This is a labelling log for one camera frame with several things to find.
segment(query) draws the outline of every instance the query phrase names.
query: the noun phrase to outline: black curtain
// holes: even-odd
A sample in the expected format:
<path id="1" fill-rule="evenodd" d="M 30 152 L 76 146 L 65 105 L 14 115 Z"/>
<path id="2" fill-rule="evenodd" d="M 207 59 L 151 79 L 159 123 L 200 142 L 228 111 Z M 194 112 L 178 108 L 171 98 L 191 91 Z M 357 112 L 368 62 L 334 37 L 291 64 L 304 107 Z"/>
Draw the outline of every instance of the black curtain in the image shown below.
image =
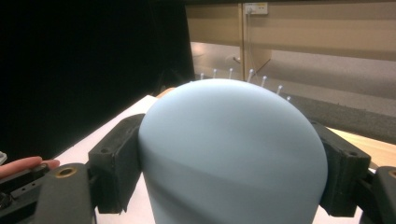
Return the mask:
<path id="1" fill-rule="evenodd" d="M 52 158 L 165 80 L 191 79 L 189 50 L 190 68 L 168 77 L 166 28 L 152 9 L 131 0 L 0 3 L 0 150 L 8 161 Z"/>

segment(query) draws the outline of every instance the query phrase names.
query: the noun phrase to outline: mannequin head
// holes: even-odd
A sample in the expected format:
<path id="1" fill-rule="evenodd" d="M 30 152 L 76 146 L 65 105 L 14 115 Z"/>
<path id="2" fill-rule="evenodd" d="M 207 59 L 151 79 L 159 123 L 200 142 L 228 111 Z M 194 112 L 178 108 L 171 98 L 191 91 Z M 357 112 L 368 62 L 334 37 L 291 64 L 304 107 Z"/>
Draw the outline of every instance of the mannequin head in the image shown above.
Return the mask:
<path id="1" fill-rule="evenodd" d="M 280 96 L 229 79 L 166 94 L 139 131 L 156 223 L 312 223 L 327 161 Z"/>

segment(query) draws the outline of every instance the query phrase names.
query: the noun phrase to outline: human hand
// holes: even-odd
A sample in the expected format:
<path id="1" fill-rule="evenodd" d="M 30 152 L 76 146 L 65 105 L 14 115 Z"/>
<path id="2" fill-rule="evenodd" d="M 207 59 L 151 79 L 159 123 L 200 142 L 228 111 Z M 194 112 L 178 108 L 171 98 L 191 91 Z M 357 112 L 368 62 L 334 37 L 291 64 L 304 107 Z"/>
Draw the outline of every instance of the human hand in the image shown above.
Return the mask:
<path id="1" fill-rule="evenodd" d="M 50 169 L 56 168 L 60 165 L 60 162 L 57 160 L 43 161 L 41 157 L 28 157 L 0 166 L 0 179 L 10 175 L 15 175 L 16 173 L 26 169 L 34 168 L 41 163 L 46 163 Z"/>

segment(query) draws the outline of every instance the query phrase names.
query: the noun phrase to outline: white pushpin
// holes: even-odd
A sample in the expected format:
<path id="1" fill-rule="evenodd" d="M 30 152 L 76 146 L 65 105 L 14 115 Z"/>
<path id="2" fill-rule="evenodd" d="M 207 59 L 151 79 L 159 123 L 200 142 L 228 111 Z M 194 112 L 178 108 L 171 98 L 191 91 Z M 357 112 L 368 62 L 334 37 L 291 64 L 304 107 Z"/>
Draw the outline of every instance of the white pushpin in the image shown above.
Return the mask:
<path id="1" fill-rule="evenodd" d="M 265 80 L 267 80 L 267 76 L 262 77 L 262 87 L 264 87 Z"/>
<path id="2" fill-rule="evenodd" d="M 250 70 L 248 71 L 247 82 L 250 82 L 251 78 L 253 77 L 253 73 L 254 73 L 254 70 L 253 70 L 253 69 L 250 69 Z"/>
<path id="3" fill-rule="evenodd" d="M 233 69 L 232 68 L 230 68 L 230 75 L 229 75 L 229 79 L 231 79 L 231 77 L 233 76 Z"/>
<path id="4" fill-rule="evenodd" d="M 282 85 L 279 85 L 279 86 L 277 87 L 277 91 L 276 91 L 276 94 L 277 94 L 277 95 L 280 94 L 280 91 L 282 90 L 282 88 L 283 88 Z"/>

